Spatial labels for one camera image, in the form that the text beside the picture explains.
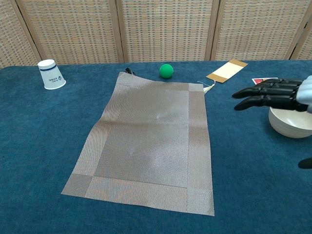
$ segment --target cardboard strip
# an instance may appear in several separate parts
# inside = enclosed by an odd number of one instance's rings
[[[206,77],[224,83],[247,65],[247,63],[232,59]]]

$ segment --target white bowl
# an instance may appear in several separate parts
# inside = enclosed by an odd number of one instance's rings
[[[278,133],[286,137],[304,138],[312,135],[312,114],[307,112],[270,107],[269,121]]]

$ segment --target woven screen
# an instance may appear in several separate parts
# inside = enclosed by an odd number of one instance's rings
[[[0,68],[36,65],[34,52],[9,0],[0,0]]]
[[[225,0],[215,60],[284,59],[310,1]]]
[[[129,61],[204,60],[212,0],[121,0],[121,5]]]
[[[312,31],[304,42],[297,59],[312,59]]]
[[[45,59],[118,62],[108,0],[21,0]]]

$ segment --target blue stripe on cup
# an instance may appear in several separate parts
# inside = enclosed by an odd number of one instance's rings
[[[48,68],[48,69],[39,69],[39,70],[45,72],[45,71],[50,71],[50,70],[52,70],[52,69],[54,69],[54,68],[56,68],[56,65],[55,65],[54,67],[51,67],[51,68]]]

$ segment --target black robotic finger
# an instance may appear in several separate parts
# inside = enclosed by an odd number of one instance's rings
[[[288,95],[291,96],[295,94],[297,89],[293,89],[292,87],[270,87],[270,86],[253,86],[243,90],[238,91],[233,94],[234,98],[245,98],[248,96],[256,96],[256,95]]]
[[[302,80],[267,79],[261,83],[258,83],[256,86],[283,85],[283,86],[298,87],[301,83],[302,83]]]
[[[252,96],[237,104],[237,111],[248,109],[252,106],[271,106],[277,109],[306,111],[308,106],[298,103],[295,98],[288,95],[260,95]]]
[[[312,157],[300,161],[298,167],[301,169],[312,169]]]

